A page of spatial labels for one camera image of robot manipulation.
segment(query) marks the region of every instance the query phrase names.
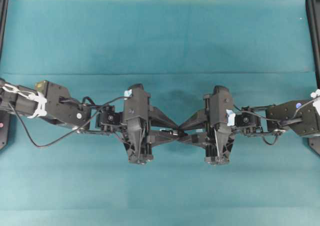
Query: table surface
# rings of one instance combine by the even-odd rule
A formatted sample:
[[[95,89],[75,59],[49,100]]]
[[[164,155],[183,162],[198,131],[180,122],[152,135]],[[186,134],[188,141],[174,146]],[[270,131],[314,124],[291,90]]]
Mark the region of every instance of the table surface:
[[[103,103],[143,83],[177,124],[228,87],[238,106],[307,99],[316,86],[305,0],[9,0],[0,75]],[[122,102],[115,103],[118,111]],[[67,129],[24,119],[39,143]],[[0,151],[3,225],[317,225],[320,158],[292,132],[237,136],[231,162],[173,142],[128,164],[113,136],[34,148],[13,118]]]

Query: mounting plate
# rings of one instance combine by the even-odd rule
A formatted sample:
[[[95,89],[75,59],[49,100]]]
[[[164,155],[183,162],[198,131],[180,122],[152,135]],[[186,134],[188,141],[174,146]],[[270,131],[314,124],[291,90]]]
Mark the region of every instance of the mounting plate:
[[[8,132],[10,127],[10,114],[6,111],[0,111],[0,150],[8,142]]]
[[[308,138],[309,146],[320,155],[320,137],[311,137]]]

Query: white zip tie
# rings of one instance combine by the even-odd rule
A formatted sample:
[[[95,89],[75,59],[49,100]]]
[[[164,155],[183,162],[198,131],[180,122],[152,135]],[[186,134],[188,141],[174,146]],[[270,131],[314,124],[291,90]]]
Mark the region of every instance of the white zip tie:
[[[2,88],[6,92],[15,93],[30,101],[38,102],[37,108],[34,111],[33,115],[29,116],[28,118],[43,117],[47,115],[47,111],[46,111],[47,99],[44,97],[44,95],[41,92],[37,91],[38,95],[36,95],[34,92],[21,91],[19,90],[18,87],[8,83],[5,83],[5,85]]]

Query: teal cloth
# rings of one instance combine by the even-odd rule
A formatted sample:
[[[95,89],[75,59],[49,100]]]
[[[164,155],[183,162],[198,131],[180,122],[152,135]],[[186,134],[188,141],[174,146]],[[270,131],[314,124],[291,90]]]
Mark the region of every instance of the teal cloth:
[[[28,87],[47,79],[98,103],[143,83],[177,124],[214,85],[237,106],[307,99],[316,88],[304,0],[10,0],[0,74]],[[38,143],[68,131],[24,121]],[[293,132],[276,146],[237,136],[226,166],[178,142],[140,166],[113,136],[76,134],[37,149],[16,118],[10,130],[0,151],[3,225],[320,220],[320,158]]]

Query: black wire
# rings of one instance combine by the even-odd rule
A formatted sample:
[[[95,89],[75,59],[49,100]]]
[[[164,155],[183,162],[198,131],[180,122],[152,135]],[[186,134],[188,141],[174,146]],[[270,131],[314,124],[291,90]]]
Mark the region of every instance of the black wire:
[[[96,106],[95,102],[88,96],[82,98],[82,104],[84,104],[86,100],[88,100],[91,103],[91,105]]]
[[[312,99],[311,101],[308,101],[308,102],[304,103],[303,105],[301,105],[299,108],[296,109],[296,111],[294,112],[292,118],[290,118],[289,120],[294,119],[300,109],[302,109],[303,107],[309,105],[311,102],[314,102],[314,101],[316,101],[316,100],[318,100],[318,99],[319,99],[319,98],[316,97],[316,98]]]
[[[273,141],[272,143],[268,142],[268,141],[265,139],[265,136],[262,135],[261,137],[262,137],[262,140],[263,140],[266,144],[272,146],[272,145],[275,145],[275,143],[277,142],[277,140],[278,140],[278,138],[279,138],[279,135],[276,135],[276,136],[274,137],[274,141]]]
[[[11,107],[11,109],[12,109],[13,112],[14,112],[14,114],[18,117],[19,121],[21,122],[21,124],[22,124],[24,130],[26,131],[26,134],[27,134],[29,140],[31,141],[31,143],[32,143],[34,146],[38,147],[38,148],[44,148],[44,147],[49,147],[49,146],[51,146],[51,145],[59,142],[60,140],[68,137],[69,135],[71,135],[72,133],[78,131],[80,128],[85,127],[86,125],[88,125],[89,122],[90,122],[92,119],[94,119],[94,117],[96,117],[96,116],[98,115],[98,113],[100,113],[100,110],[101,110],[103,107],[108,106],[110,103],[112,103],[112,102],[114,102],[114,101],[116,101],[116,100],[125,99],[125,98],[129,98],[129,97],[121,96],[121,97],[114,98],[113,100],[104,103],[102,106],[100,106],[100,107],[96,110],[96,112],[93,114],[93,116],[90,117],[82,126],[80,126],[80,127],[76,128],[76,129],[74,129],[74,130],[66,133],[65,135],[63,135],[63,136],[59,137],[58,139],[56,139],[56,140],[54,140],[54,141],[52,141],[52,142],[50,142],[50,143],[48,143],[48,144],[45,144],[45,145],[37,145],[37,144],[35,143],[35,141],[31,138],[30,133],[29,133],[29,131],[28,131],[25,123],[23,122],[23,120],[21,119],[20,115],[18,114],[18,112],[16,111],[16,109],[13,107],[13,105],[11,104],[11,102],[9,102],[9,106]]]
[[[239,111],[239,112],[240,112],[240,113],[237,113],[238,115],[239,115],[239,114],[242,114],[243,112],[245,112],[245,113],[248,113],[248,114],[252,114],[252,115],[254,115],[254,116],[257,116],[257,117],[259,117],[259,118],[262,118],[262,119],[264,119],[264,120],[267,120],[267,121],[273,121],[273,122],[280,122],[280,121],[281,121],[281,120],[278,120],[278,119],[266,118],[266,117],[263,117],[263,116],[255,113],[255,112],[251,112],[251,111]]]
[[[237,107],[235,104],[233,105],[238,111],[241,111],[241,109],[239,109],[239,107]]]
[[[76,98],[72,98],[72,97],[70,97],[70,98],[61,98],[59,100],[59,102],[62,102],[62,103],[71,102],[71,103],[75,103],[77,105],[81,105],[80,101],[78,101]]]

